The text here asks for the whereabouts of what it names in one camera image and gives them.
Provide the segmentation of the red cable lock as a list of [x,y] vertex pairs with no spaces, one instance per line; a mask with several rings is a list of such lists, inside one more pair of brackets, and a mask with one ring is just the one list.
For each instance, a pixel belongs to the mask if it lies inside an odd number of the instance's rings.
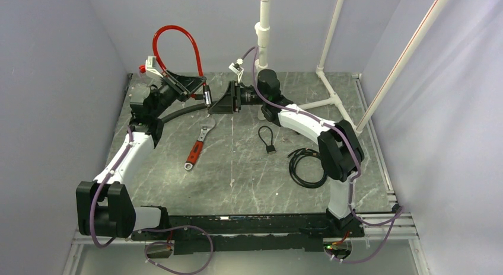
[[152,37],[152,54],[161,73],[172,77],[176,70],[192,72],[203,78],[204,70],[199,45],[184,27],[174,24],[160,27]]

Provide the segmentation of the black cable loop padlock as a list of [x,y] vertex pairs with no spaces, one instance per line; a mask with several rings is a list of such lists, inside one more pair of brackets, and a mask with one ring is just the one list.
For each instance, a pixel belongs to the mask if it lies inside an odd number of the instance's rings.
[[[267,130],[270,133],[270,140],[269,141],[266,141],[264,139],[264,137],[262,136],[262,130]],[[259,139],[262,141],[262,143],[264,144],[265,149],[266,149],[266,153],[268,155],[275,154],[276,148],[273,144],[273,130],[269,126],[260,126],[257,131],[257,135],[258,135]]]

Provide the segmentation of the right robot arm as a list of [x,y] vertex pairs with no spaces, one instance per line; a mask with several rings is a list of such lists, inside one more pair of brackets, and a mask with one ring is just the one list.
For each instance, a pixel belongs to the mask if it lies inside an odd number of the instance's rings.
[[361,175],[364,153],[356,133],[346,120],[339,122],[317,117],[294,104],[281,93],[275,71],[258,73],[251,87],[230,81],[225,94],[209,106],[209,114],[233,114],[243,105],[260,105],[265,119],[291,129],[313,141],[319,150],[321,167],[330,180],[327,230],[342,236],[349,230],[353,215],[354,181]]

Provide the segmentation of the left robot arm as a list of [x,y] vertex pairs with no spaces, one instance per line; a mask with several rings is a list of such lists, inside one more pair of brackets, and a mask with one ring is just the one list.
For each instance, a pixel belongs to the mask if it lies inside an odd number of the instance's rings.
[[137,84],[130,88],[131,117],[122,146],[105,169],[92,181],[82,181],[76,189],[78,229],[90,236],[99,248],[110,241],[128,238],[135,231],[147,231],[155,239],[170,232],[167,209],[161,206],[136,207],[126,188],[147,156],[157,147],[164,123],[160,115],[175,101],[186,101],[205,82],[204,76],[160,74],[158,85]]

